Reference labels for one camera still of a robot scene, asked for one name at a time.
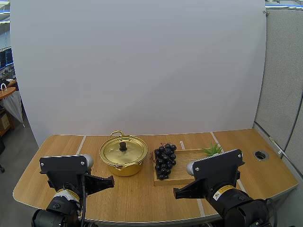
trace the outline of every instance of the cubicle wall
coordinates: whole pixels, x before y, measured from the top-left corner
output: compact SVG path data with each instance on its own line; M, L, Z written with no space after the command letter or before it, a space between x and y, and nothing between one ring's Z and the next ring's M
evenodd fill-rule
M269 15L264 77L255 121L285 150L302 173L303 11L293 9L267 11ZM301 226L303 181L287 159L283 160L297 177L300 185L279 208L278 227Z

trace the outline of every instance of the shelf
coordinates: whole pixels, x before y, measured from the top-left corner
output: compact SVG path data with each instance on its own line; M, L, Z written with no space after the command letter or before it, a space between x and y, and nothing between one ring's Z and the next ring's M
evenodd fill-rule
M0 131L0 136L2 137L10 128L11 128L11 124L9 124L9 126L5 130Z

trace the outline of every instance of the pot lid knob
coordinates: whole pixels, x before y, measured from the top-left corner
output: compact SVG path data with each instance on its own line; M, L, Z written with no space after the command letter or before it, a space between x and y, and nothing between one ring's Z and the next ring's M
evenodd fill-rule
M119 143L120 144L120 151L126 151L127 150L127 147L126 147L126 143L125 142L121 142Z

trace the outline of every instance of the computer monitor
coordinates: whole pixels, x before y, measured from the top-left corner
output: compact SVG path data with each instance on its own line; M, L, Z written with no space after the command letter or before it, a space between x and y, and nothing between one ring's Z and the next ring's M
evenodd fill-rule
M3 48L0 50L0 69L14 63L11 48Z
M6 56L6 65L10 65L13 63L13 54L11 53L11 48L5 50Z
M6 56L5 51L0 52L0 69L4 68L6 66Z

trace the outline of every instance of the grapes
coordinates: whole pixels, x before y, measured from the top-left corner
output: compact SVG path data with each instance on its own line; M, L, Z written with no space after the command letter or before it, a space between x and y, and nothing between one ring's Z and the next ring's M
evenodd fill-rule
M177 150L177 146L176 146L175 144L173 144L173 145L170 146L170 149L171 149L172 151L175 151L175 150Z
M160 173L163 174L163 175L166 174L166 173L167 173L167 169L166 169L166 168L162 168L162 169L160 170Z
M161 165L161 168L167 169L167 165L166 165L166 164L162 164L162 165Z
M164 161L164 162L169 161L169 157L168 157L167 155L166 155L166 156L164 156L164 157L163 157L163 161Z
M156 165L155 170L161 170L161 167L159 165Z
M159 164L159 165L164 164L164 160L163 160L163 159L160 159L160 158L159 158L159 159L157 159L157 162L158 162L158 164Z
M167 143L165 146L160 146L154 150L156 156L155 170L160 180L169 179L169 174L176 164L176 149L177 146L175 144L170 145Z
M171 150L170 149L165 149L165 154L166 155L170 155L171 154Z
M172 164L171 163L168 163L167 164L167 169L171 169L172 168Z
M155 155L157 156L157 157L159 157L160 156L160 151L159 151L159 149L155 149Z
M171 160L175 160L176 157L177 157L177 156L176 156L175 154L170 155L170 159L171 159Z
M159 147L159 151L163 152L165 150L165 148L163 146Z

